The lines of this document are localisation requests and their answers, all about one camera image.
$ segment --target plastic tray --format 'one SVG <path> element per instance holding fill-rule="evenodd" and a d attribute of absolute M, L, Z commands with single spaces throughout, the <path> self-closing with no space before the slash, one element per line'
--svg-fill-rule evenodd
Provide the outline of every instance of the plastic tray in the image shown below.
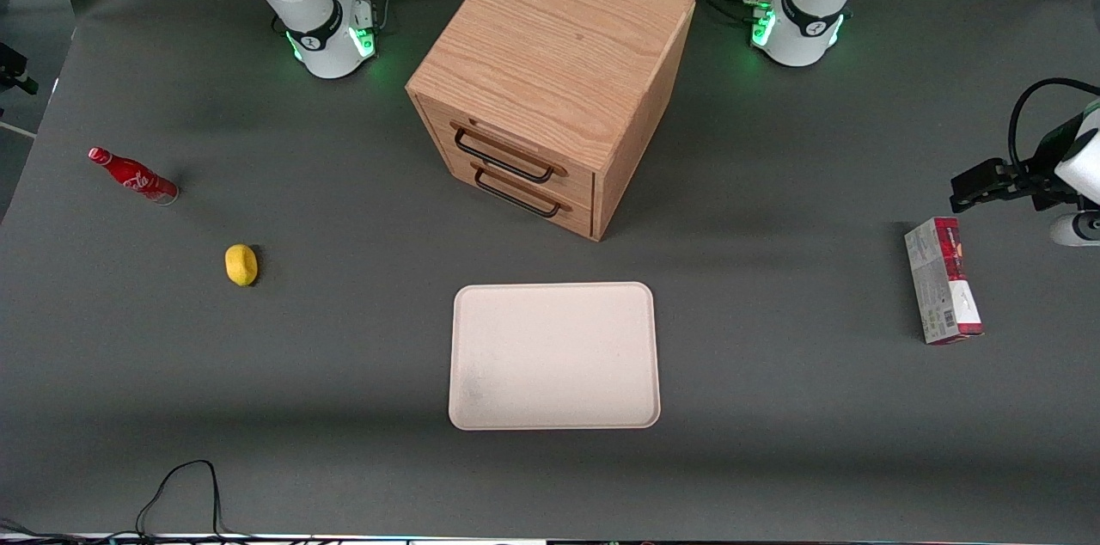
<path fill-rule="evenodd" d="M 641 283 L 471 285 L 454 297 L 460 429 L 644 428 L 661 412 Z"/>

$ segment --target gray table surface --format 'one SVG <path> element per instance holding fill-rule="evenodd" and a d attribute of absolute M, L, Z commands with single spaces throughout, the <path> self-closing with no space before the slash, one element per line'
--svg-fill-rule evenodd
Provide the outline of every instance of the gray table surface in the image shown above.
<path fill-rule="evenodd" d="M 130 525 L 220 471 L 237 530 L 670 539 L 1100 538 L 1100 254 L 1027 201 L 961 218 L 986 337 L 923 345 L 901 236 L 1004 154 L 1032 81 L 1097 80 L 1088 0 L 853 0 L 784 69 L 700 9 L 598 244 L 453 181 L 404 94 L 461 0 L 394 0 L 381 56 L 311 78 L 262 0 L 85 0 L 0 229 L 0 510 Z M 1050 89 L 1025 153 L 1089 98 Z M 101 144 L 183 188 L 145 203 Z M 262 249 L 254 288 L 224 248 Z M 472 283 L 642 281 L 646 430 L 463 433 Z M 208 525 L 182 475 L 151 528 Z"/>

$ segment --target lemon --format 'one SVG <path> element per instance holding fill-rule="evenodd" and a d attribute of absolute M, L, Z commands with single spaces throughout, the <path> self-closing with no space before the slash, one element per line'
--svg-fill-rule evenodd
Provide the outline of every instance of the lemon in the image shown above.
<path fill-rule="evenodd" d="M 256 280 L 258 272 L 256 253 L 248 244 L 233 244 L 226 249 L 226 274 L 230 281 L 245 287 Z"/>

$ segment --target metal handle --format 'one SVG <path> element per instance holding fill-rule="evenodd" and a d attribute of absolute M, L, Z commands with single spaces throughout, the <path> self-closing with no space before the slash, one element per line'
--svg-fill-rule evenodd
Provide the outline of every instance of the metal handle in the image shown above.
<path fill-rule="evenodd" d="M 479 188 L 483 189 L 484 192 L 488 193 L 490 195 L 493 195 L 494 197 L 499 197 L 501 199 L 504 199 L 504 200 L 506 200 L 506 201 L 508 201 L 510 204 L 518 205 L 519 207 L 524 208 L 525 210 L 527 210 L 527 211 L 529 211 L 529 212 L 531 212 L 534 215 L 541 216 L 542 218 L 553 218 L 554 216 L 558 215 L 558 210 L 561 209 L 561 204 L 554 204 L 553 208 L 551 208 L 549 210 L 540 210 L 540 209 L 536 208 L 534 205 L 528 204 L 527 201 L 524 201 L 521 199 L 517 199 L 517 198 L 513 197 L 512 195 L 508 195 L 504 190 L 501 190 L 501 189 L 497 189 L 497 188 L 493 188 L 491 185 L 484 184 L 484 182 L 481 181 L 481 176 L 483 176 L 483 175 L 485 175 L 485 170 L 483 170 L 483 168 L 479 168 L 477 173 L 474 174 L 474 183 L 477 185 Z"/>
<path fill-rule="evenodd" d="M 544 174 L 535 175 L 534 173 L 527 173 L 521 168 L 514 167 L 509 165 L 507 162 L 504 162 L 499 159 L 494 159 L 493 156 L 490 156 L 485 152 L 474 150 L 462 142 L 462 138 L 465 135 L 466 135 L 466 129 L 458 127 L 458 132 L 454 134 L 454 144 L 459 146 L 459 150 L 463 150 L 463 152 L 465 152 L 466 154 L 471 154 L 472 156 L 477 156 L 479 159 L 487 162 L 491 165 L 501 167 L 504 171 L 510 173 L 512 175 L 522 177 L 524 179 L 528 182 L 534 182 L 535 184 L 546 184 L 546 181 L 550 179 L 550 176 L 553 175 L 552 166 L 548 166 L 547 172 Z"/>

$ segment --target red and white box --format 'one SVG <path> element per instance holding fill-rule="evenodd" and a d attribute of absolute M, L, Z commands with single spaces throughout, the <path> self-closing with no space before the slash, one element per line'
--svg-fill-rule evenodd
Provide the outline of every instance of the red and white box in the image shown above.
<path fill-rule="evenodd" d="M 963 272 L 957 218 L 933 218 L 905 235 L 924 342 L 944 346 L 983 333 Z"/>

